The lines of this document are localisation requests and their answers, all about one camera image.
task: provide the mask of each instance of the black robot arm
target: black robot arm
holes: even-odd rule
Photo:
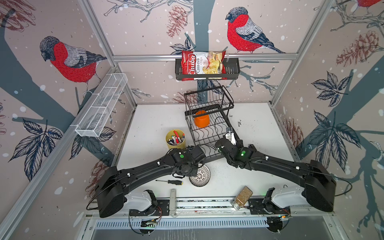
[[[234,146],[229,140],[221,138],[215,147],[225,156],[228,164],[248,170],[267,172],[290,180],[305,190],[301,193],[313,207],[333,211],[336,182],[324,166],[317,161],[310,163],[291,162],[268,156],[249,147]]]
[[[178,174],[195,177],[205,155],[199,146],[192,149],[172,149],[153,162],[129,169],[117,170],[116,166],[105,171],[95,186],[100,217],[118,212],[127,201],[126,194],[138,186],[158,177]]]

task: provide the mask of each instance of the drain strainer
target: drain strainer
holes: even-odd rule
[[[197,170],[196,177],[189,177],[190,182],[196,187],[205,186],[211,178],[211,172],[206,165]]]

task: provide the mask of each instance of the red chip bag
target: red chip bag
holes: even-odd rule
[[[224,52],[194,52],[182,51],[181,66],[183,74],[220,74],[226,73],[223,66]],[[183,81],[200,80],[206,78],[183,78]]]

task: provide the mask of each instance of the wallpaper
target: wallpaper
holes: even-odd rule
[[[269,101],[291,61],[240,61],[237,80],[179,81],[175,62],[119,63],[137,103],[184,103],[184,93],[224,85],[235,102]]]
[[[302,160],[353,184],[335,198],[348,237],[383,239],[384,5],[336,2],[276,109]]]
[[[100,0],[91,4],[113,53],[142,55],[171,54],[171,46],[184,44],[187,37],[196,51],[279,52],[274,45],[282,52],[296,52],[320,3],[321,0]],[[250,44],[246,49],[247,43],[229,33],[244,26],[248,18],[249,31],[240,31]]]
[[[76,137],[45,184],[12,239],[76,239],[85,218],[94,186],[111,166],[132,108],[125,94],[120,96],[100,138]]]
[[[1,1],[0,220],[110,68],[79,8]]]

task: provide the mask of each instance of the orange cup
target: orange cup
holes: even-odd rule
[[[196,113],[196,115],[206,113],[206,111],[201,110]],[[194,122],[197,127],[204,128],[209,125],[209,115],[200,116],[194,119]]]

